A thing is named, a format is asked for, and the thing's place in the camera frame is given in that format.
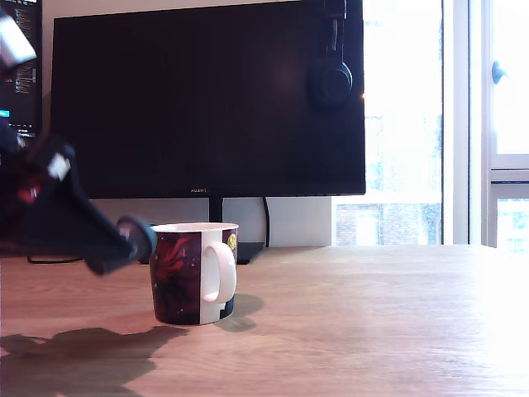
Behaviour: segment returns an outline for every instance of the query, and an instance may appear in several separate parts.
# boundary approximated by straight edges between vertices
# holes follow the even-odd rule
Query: glass pane
[[[529,198],[498,200],[498,243],[519,255],[529,254]]]
[[[493,1],[492,58],[508,76],[493,88],[493,129],[498,153],[529,153],[525,115],[529,108],[529,52],[522,46],[529,37],[529,1]]]
[[[441,0],[364,0],[365,196],[336,244],[441,243]]]

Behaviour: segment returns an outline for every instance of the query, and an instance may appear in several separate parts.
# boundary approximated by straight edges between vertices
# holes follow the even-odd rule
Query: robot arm
[[[35,57],[17,24],[0,8],[0,73]],[[72,256],[105,275],[155,249],[150,225],[125,217],[114,227],[79,184],[72,147],[57,136],[24,146],[0,124],[0,256]]]

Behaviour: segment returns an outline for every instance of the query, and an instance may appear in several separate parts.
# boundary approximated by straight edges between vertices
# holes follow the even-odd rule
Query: monitor stand
[[[224,198],[209,198],[209,222],[223,222],[222,205]],[[263,242],[239,242],[237,244],[237,264],[247,265],[263,249]]]

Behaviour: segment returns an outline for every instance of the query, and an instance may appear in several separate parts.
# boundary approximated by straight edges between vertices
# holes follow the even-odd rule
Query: coffee mug
[[[233,312],[238,228],[213,222],[153,226],[150,280],[158,321],[208,324]]]

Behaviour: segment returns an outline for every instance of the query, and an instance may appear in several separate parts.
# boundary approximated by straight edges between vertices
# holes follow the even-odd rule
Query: headphone ear cup
[[[349,97],[353,89],[353,75],[343,62],[336,67],[336,62],[323,59],[312,68],[309,85],[317,105],[322,108],[335,108]]]

